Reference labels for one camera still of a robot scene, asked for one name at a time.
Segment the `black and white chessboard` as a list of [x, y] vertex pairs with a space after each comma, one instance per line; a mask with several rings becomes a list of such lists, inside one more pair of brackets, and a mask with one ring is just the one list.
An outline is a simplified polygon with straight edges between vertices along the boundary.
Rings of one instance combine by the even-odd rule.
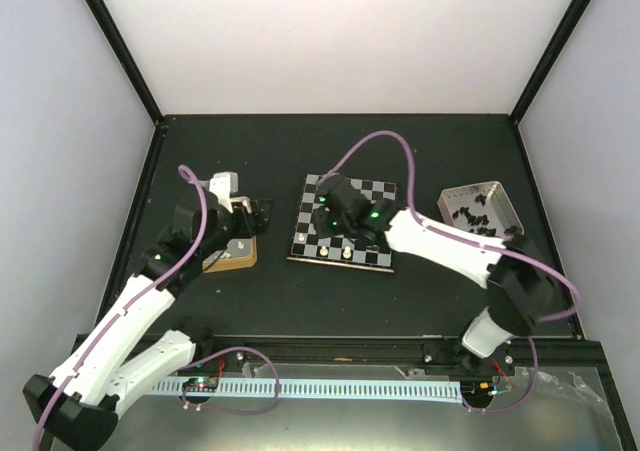
[[391, 273], [393, 253], [356, 233], [356, 224], [331, 210], [318, 193], [318, 174], [305, 177], [287, 258], [292, 261]]

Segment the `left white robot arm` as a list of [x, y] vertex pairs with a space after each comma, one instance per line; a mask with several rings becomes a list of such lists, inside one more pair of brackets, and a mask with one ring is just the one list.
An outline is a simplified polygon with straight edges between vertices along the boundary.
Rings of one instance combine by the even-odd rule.
[[33, 449], [51, 434], [73, 450], [98, 450], [120, 418], [166, 376], [221, 361], [210, 328], [184, 319], [139, 354], [150, 326], [204, 272], [210, 255], [264, 234], [273, 202], [203, 192], [179, 203], [173, 222], [143, 256], [141, 269], [82, 344], [48, 375], [33, 375], [23, 396], [36, 423]]

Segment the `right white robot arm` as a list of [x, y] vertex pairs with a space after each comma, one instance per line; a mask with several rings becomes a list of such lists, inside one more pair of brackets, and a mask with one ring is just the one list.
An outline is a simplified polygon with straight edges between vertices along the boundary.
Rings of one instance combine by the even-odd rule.
[[523, 235], [507, 241], [476, 237], [438, 223], [390, 199], [368, 199], [340, 174], [319, 181], [312, 222], [320, 238], [342, 235], [381, 250], [414, 255], [471, 280], [486, 291], [485, 308], [454, 350], [457, 367], [476, 374], [499, 346], [528, 337], [555, 291], [539, 268], [537, 247]]

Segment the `white pieces in tin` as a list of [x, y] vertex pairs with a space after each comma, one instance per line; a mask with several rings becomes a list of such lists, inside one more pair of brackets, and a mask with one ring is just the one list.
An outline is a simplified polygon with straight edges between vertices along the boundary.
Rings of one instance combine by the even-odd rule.
[[221, 253], [221, 260], [243, 259], [249, 251], [250, 246], [246, 244], [245, 240], [232, 240]]

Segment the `black pieces in tray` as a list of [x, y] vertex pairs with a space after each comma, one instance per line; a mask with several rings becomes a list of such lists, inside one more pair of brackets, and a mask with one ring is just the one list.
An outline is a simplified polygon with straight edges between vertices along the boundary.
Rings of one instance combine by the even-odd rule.
[[457, 198], [451, 217], [458, 229], [485, 237], [511, 239], [524, 228], [510, 201], [496, 193], [475, 193]]

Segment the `left circuit board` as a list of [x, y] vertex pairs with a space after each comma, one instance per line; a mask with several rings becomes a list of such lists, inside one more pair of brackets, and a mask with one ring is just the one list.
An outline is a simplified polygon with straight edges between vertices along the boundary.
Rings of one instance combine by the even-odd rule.
[[213, 393], [218, 387], [216, 377], [191, 377], [182, 385], [182, 390], [187, 393]]

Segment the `circuit board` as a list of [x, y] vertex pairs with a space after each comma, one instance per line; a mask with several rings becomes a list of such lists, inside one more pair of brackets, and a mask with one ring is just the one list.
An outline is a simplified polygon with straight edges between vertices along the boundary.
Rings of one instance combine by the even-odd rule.
[[512, 390], [512, 385], [508, 382], [465, 382], [460, 385], [461, 392], [471, 397], [496, 396]]
[[182, 390], [187, 393], [213, 393], [218, 387], [216, 377], [191, 377], [182, 385]]

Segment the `right circuit board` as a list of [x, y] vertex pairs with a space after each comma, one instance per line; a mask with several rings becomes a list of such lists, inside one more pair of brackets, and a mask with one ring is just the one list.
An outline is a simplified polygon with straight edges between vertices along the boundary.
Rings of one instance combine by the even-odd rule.
[[496, 396], [512, 390], [512, 385], [508, 382], [465, 382], [460, 385], [461, 392], [471, 397]]

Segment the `gold tin tray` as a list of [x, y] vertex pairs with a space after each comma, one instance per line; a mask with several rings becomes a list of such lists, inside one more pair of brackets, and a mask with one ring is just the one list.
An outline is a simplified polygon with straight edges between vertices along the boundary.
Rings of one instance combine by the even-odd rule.
[[254, 266], [258, 259], [256, 238], [234, 239], [222, 251], [215, 251], [203, 262], [204, 273], [232, 271]]

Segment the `pink mesh tray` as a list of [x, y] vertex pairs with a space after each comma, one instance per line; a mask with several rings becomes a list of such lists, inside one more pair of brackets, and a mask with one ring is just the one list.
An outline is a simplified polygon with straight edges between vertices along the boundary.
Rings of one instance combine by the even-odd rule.
[[524, 227], [499, 181], [488, 181], [441, 191], [437, 206], [443, 221], [459, 230], [510, 240]]

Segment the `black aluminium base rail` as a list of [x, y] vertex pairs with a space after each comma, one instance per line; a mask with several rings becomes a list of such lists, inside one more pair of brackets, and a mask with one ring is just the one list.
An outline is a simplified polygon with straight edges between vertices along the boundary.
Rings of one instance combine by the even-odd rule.
[[511, 371], [516, 365], [608, 367], [602, 345], [596, 341], [536, 338], [530, 343], [516, 338], [488, 358], [474, 357], [456, 338], [339, 338], [210, 335], [202, 356], [224, 348], [251, 347], [277, 364], [410, 365], [434, 368], [442, 374], [487, 374], [500, 365]]

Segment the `left black frame post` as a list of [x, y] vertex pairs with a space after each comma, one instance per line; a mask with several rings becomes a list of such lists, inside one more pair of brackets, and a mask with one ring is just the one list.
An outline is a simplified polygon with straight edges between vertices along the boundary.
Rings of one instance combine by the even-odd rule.
[[121, 68], [125, 72], [137, 97], [154, 124], [163, 119], [156, 100], [147, 85], [127, 43], [122, 36], [106, 2], [104, 0], [84, 0], [92, 16], [110, 45]]

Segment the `black frame post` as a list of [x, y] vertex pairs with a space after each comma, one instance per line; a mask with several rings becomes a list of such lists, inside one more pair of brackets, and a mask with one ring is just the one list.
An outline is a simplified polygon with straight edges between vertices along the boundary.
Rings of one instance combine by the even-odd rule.
[[592, 0], [570, 1], [510, 113], [513, 124], [519, 125], [522, 122], [591, 2]]
[[154, 124], [163, 119], [156, 100], [147, 85], [127, 43], [122, 36], [106, 2], [104, 0], [84, 0], [92, 16], [110, 45], [121, 68], [125, 72], [137, 97]]

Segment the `right black frame post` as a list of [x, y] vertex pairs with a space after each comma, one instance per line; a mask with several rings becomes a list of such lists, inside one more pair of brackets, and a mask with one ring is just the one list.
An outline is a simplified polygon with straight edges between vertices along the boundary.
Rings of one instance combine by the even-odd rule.
[[513, 124], [519, 125], [522, 122], [591, 2], [592, 0], [570, 1], [510, 113]]

